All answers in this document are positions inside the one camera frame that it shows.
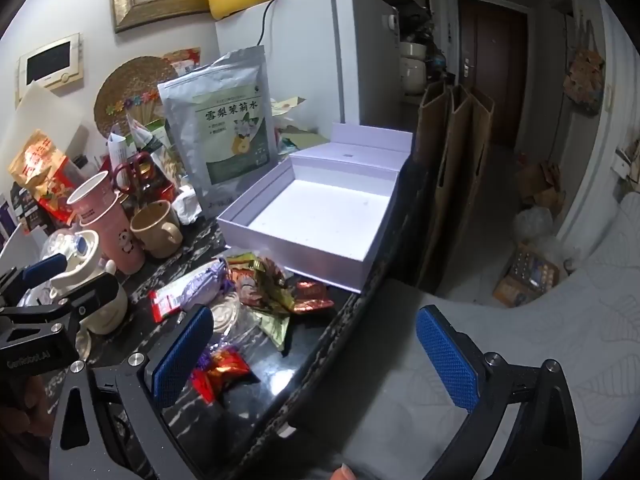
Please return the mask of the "person's left hand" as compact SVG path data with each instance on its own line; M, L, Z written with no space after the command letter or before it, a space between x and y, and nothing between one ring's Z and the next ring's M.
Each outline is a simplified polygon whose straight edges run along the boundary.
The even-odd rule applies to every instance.
M2 380L1 429L8 434L51 437L53 416L41 376Z

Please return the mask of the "person's right hand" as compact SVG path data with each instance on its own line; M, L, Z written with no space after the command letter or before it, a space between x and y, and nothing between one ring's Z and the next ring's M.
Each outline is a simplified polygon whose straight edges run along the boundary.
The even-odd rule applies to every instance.
M346 464L341 464L333 471L331 480L357 480L356 474Z

